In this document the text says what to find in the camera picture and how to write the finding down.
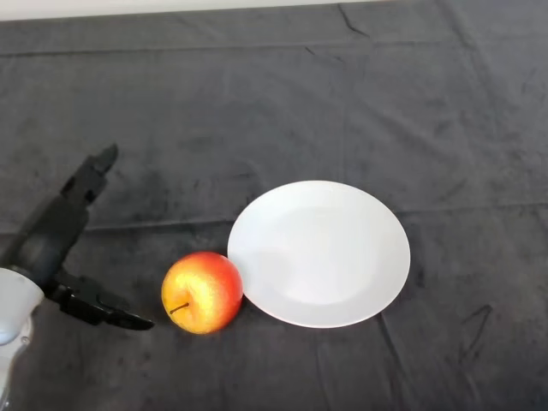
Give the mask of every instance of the red apple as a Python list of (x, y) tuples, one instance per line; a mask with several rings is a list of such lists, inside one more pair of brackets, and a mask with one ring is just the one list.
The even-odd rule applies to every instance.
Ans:
[(217, 253), (193, 253), (177, 261), (162, 284), (162, 302), (171, 320), (194, 334), (228, 324), (241, 305), (243, 287), (236, 267)]

